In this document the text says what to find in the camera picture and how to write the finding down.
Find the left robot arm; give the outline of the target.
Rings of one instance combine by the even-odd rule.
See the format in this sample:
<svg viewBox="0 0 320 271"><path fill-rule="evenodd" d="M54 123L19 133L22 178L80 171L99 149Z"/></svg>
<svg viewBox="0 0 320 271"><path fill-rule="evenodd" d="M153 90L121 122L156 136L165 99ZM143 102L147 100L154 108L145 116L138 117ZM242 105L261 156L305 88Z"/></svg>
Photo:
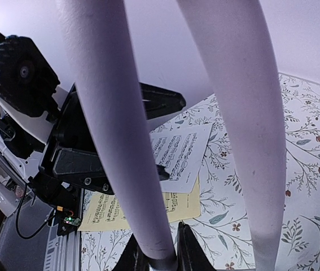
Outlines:
<svg viewBox="0 0 320 271"><path fill-rule="evenodd" d="M0 33L0 151L60 221L79 225L81 188L113 194L75 88L28 37Z"/></svg>

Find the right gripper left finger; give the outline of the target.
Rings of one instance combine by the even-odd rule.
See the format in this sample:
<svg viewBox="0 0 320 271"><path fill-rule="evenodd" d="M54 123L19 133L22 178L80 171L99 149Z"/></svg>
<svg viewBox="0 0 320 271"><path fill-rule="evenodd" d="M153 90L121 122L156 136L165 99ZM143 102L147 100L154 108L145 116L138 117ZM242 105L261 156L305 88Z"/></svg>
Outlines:
<svg viewBox="0 0 320 271"><path fill-rule="evenodd" d="M133 234L116 264L116 271L148 271L148 260Z"/></svg>

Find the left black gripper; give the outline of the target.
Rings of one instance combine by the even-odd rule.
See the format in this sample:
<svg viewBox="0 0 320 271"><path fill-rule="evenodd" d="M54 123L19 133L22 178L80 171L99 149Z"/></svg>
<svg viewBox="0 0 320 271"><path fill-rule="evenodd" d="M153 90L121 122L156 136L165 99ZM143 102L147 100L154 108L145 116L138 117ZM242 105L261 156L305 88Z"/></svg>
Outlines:
<svg viewBox="0 0 320 271"><path fill-rule="evenodd" d="M68 93L29 187L45 203L75 209L80 189L113 195L75 87Z"/></svg>

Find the white perforated music stand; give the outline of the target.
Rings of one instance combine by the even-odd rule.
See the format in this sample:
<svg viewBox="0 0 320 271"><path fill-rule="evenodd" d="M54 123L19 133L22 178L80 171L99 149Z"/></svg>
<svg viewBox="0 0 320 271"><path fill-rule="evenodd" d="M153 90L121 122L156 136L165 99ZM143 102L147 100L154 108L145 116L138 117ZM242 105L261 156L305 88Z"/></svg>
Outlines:
<svg viewBox="0 0 320 271"><path fill-rule="evenodd" d="M259 1L178 1L213 94L148 132L123 1L57 1L74 80L114 196L93 194L83 270L133 234L154 270L320 270L320 85L280 75Z"/></svg>

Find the white sheet music page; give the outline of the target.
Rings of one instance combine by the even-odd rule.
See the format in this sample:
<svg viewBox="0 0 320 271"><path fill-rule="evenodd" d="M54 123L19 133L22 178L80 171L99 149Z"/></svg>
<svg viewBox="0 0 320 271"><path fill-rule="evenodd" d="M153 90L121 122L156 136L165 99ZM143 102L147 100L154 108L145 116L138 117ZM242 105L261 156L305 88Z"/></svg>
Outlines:
<svg viewBox="0 0 320 271"><path fill-rule="evenodd" d="M162 192L192 192L211 130L212 124L204 124L150 134L155 164L169 173L160 181Z"/></svg>

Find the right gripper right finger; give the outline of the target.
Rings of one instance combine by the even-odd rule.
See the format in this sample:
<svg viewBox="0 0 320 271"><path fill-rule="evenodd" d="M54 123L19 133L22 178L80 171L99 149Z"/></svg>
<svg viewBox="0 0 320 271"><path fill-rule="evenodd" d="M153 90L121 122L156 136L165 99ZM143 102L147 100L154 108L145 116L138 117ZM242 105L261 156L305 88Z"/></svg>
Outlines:
<svg viewBox="0 0 320 271"><path fill-rule="evenodd" d="M184 222L178 224L177 255L178 270L213 270L191 227Z"/></svg>

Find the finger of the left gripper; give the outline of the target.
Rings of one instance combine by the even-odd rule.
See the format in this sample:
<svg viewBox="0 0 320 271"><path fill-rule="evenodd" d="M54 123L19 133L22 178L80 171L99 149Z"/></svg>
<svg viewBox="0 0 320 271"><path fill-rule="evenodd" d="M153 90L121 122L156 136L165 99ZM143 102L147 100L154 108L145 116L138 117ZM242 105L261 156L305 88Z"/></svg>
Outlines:
<svg viewBox="0 0 320 271"><path fill-rule="evenodd" d="M149 127L155 126L157 119L180 112L185 108L185 98L181 93L143 82L139 85Z"/></svg>

